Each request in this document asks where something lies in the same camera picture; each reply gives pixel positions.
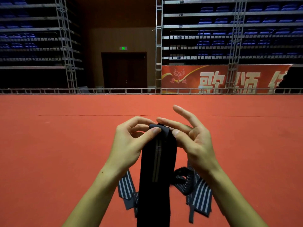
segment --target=brown door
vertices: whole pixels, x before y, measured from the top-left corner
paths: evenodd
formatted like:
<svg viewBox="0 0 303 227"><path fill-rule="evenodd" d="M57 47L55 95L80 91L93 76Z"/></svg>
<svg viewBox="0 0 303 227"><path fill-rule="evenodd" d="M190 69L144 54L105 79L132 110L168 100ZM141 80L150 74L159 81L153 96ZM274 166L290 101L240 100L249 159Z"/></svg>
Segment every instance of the brown door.
<svg viewBox="0 0 303 227"><path fill-rule="evenodd" d="M101 56L105 88L147 88L146 53L101 53Z"/></svg>

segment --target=metal railing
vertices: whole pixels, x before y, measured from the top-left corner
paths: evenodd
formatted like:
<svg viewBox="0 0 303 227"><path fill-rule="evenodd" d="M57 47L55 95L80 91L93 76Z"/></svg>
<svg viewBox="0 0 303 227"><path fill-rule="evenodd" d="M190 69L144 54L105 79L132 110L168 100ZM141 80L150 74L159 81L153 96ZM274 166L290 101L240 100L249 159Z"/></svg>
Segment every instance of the metal railing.
<svg viewBox="0 0 303 227"><path fill-rule="evenodd" d="M18 88L18 89L0 89L0 95L278 95L292 94L302 95L303 88Z"/></svg>

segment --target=red banner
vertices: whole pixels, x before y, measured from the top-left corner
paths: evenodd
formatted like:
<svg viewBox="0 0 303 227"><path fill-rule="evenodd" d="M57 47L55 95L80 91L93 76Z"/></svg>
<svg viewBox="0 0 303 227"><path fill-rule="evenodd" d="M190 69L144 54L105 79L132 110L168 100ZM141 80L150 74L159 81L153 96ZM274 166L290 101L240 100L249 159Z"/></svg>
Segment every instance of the red banner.
<svg viewBox="0 0 303 227"><path fill-rule="evenodd" d="M275 89L290 67L291 64L239 65L234 79L235 88L243 94L256 93L257 88ZM162 88L197 88L199 90L191 92L213 93L214 89L225 88L227 72L228 65L163 65ZM264 89L257 93L272 92L273 90Z"/></svg>

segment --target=red floor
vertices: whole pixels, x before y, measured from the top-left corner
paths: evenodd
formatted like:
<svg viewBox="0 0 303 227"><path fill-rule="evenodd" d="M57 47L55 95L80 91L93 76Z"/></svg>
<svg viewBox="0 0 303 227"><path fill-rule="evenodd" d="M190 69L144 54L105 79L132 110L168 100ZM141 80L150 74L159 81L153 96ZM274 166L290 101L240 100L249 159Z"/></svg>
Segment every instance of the red floor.
<svg viewBox="0 0 303 227"><path fill-rule="evenodd" d="M60 226L93 182L115 128L141 115L184 122L177 104L210 130L218 160L270 226L303 223L302 96L0 96L0 226ZM176 168L187 162L178 150ZM140 161L131 169L139 187ZM189 224L171 187L171 226L228 226L215 202ZM101 226L136 226L116 191Z"/></svg>

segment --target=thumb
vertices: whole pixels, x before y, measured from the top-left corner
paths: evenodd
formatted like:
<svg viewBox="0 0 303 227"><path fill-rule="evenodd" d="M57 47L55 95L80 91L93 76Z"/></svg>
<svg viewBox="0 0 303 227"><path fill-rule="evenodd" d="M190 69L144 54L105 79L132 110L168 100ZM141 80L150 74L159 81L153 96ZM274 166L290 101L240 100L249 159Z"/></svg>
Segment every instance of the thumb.
<svg viewBox="0 0 303 227"><path fill-rule="evenodd" d="M172 131L172 135L176 138L177 143L180 143L182 147L184 148L185 152L189 151L191 148L194 147L194 141L185 134L182 131L179 131L178 129L174 129Z"/></svg>
<svg viewBox="0 0 303 227"><path fill-rule="evenodd" d="M157 134L161 132L161 128L159 127L154 127L147 132L145 132L142 136L139 138L136 138L137 141L137 147L142 150L142 148L149 142L151 141L154 137L156 137Z"/></svg>

